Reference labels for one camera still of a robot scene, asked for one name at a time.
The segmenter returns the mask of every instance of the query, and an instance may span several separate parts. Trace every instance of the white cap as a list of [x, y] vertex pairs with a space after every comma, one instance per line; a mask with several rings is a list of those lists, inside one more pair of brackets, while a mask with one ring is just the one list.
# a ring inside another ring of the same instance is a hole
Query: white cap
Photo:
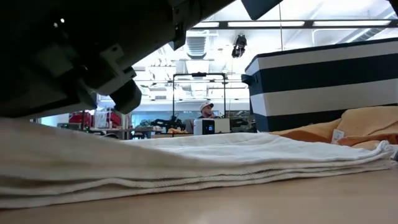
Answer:
[[214, 104], [213, 103], [202, 103], [201, 105], [200, 105], [200, 111], [202, 111], [205, 107], [207, 107], [207, 106], [210, 106], [211, 108], [213, 108], [214, 107]]

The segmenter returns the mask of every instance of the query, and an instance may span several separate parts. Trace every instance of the man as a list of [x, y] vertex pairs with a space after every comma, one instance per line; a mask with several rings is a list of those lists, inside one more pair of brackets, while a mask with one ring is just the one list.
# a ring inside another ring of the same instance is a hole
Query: man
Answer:
[[201, 116], [198, 118], [220, 118], [219, 116], [215, 116], [211, 109], [214, 107], [213, 103], [202, 103], [200, 105]]

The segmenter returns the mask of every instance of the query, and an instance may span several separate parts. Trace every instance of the striped container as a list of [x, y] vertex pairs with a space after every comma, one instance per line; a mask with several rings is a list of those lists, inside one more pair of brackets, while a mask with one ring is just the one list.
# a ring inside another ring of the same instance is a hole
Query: striped container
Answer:
[[260, 54], [242, 75], [258, 131], [333, 121], [398, 103], [398, 38]]

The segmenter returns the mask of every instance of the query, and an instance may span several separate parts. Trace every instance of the table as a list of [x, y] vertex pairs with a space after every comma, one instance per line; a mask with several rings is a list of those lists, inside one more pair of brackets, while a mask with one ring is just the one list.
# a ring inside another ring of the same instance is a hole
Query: table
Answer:
[[193, 136], [193, 134], [154, 134], [152, 138], [177, 138], [177, 137], [189, 137]]
[[398, 170], [0, 212], [0, 223], [397, 223]]
[[106, 134], [107, 133], [122, 133], [122, 139], [129, 139], [128, 138], [128, 133], [131, 131], [139, 131], [139, 132], [152, 132], [154, 129], [151, 128], [127, 128], [127, 129], [119, 129], [119, 128], [90, 128], [90, 131], [104, 131]]

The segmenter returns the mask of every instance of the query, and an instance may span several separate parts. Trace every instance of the metal pole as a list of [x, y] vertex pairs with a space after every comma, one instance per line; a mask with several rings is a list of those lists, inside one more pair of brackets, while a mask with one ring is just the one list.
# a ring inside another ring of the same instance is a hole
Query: metal pole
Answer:
[[224, 116], [226, 117], [226, 91], [225, 91], [225, 74], [223, 73], [224, 78]]
[[81, 111], [81, 127], [80, 127], [80, 129], [82, 130], [82, 131], [84, 131], [84, 129], [85, 129], [85, 111], [84, 110], [82, 110]]
[[[279, 8], [279, 21], [282, 20], [282, 13], [280, 12], [280, 4], [278, 4]], [[280, 30], [280, 51], [284, 51], [284, 38], [283, 38], [283, 30], [282, 30], [282, 22], [279, 22], [279, 30]]]
[[174, 108], [174, 78], [175, 78], [175, 76], [176, 76], [176, 74], [175, 75], [173, 75], [173, 114], [172, 114], [172, 116], [174, 116], [174, 110], [175, 110], [175, 108]]

